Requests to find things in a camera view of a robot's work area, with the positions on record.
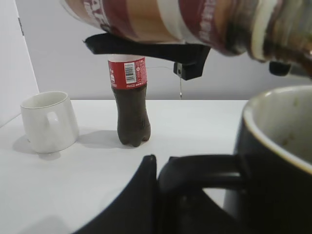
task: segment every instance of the white mug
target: white mug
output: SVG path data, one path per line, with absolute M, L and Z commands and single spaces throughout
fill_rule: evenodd
M 58 152 L 76 142 L 78 124 L 67 93 L 40 93 L 20 107 L 26 136 L 37 153 Z

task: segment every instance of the dark brown liquid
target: dark brown liquid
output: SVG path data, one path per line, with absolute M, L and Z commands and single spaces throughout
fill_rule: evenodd
M 122 144 L 138 147 L 151 136 L 151 125 L 146 111 L 147 85 L 136 89 L 113 88 L 118 109 L 118 136 Z

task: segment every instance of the mug rim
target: mug rim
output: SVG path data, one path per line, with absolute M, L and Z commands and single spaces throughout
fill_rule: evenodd
M 252 135 L 265 147 L 269 150 L 274 152 L 277 156 L 281 157 L 282 159 L 286 160 L 287 162 L 291 163 L 295 167 L 301 169 L 304 172 L 307 172 L 312 175 L 312 164 L 306 162 L 305 160 L 301 159 L 300 157 L 296 156 L 295 154 L 290 153 L 289 151 L 285 150 L 274 141 L 272 141 L 268 136 L 266 136 L 256 125 L 254 118 L 253 118 L 253 109 L 255 103 L 262 98 L 266 98 L 272 94 L 282 93 L 282 92 L 289 92 L 289 91 L 299 91 L 299 90 L 311 90 L 312 92 L 312 85 L 297 85 L 297 86 L 288 86 L 288 87 L 281 87 L 272 89 L 270 91 L 263 92 L 253 98 L 251 98 L 243 109 L 243 119 L 246 124 L 248 130 L 252 133 Z
M 37 96 L 44 95 L 44 94 L 51 94 L 51 93 L 54 93 L 54 94 L 56 94 L 56 93 L 58 93 L 58 94 L 59 94 L 59 93 L 65 94 L 65 98 L 62 99 L 61 101 L 57 102 L 57 103 L 54 103 L 54 104 L 51 104 L 51 105 L 48 105 L 48 106 L 42 106 L 42 107 L 26 107 L 26 106 L 25 106 L 25 103 L 28 102 L 30 99 L 32 99 L 32 98 L 34 98 L 34 97 L 37 97 Z M 20 107 L 23 108 L 23 109 L 28 109 L 28 110 L 44 109 L 44 108 L 48 108 L 48 107 L 51 107 L 51 106 L 58 105 L 58 104 L 60 104 L 60 103 L 62 103 L 62 102 L 65 102 L 65 101 L 68 99 L 68 97 L 69 97 L 68 93 L 63 92 L 63 91 L 47 91 L 47 92 L 42 92 L 42 93 L 38 93 L 38 94 L 36 94 L 36 95 L 34 95 L 34 96 L 32 96 L 32 97 L 30 97 L 30 98 L 24 100 L 24 101 L 21 103 Z

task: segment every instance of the bottle label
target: bottle label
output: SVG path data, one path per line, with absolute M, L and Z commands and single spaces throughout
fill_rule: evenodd
M 236 4 L 235 0 L 66 1 L 72 2 L 82 20 L 120 37 L 148 43 L 200 43 L 224 53 L 227 23 Z
M 182 18 L 192 34 L 203 44 L 226 53 L 222 40 L 222 27 L 231 0 L 179 0 Z
M 112 87 L 135 89 L 147 83 L 145 58 L 131 62 L 108 61 Z

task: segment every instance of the barcode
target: barcode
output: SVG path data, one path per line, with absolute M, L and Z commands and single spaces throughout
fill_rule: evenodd
M 133 84 L 137 82 L 136 66 L 134 62 L 125 63 L 126 83 Z

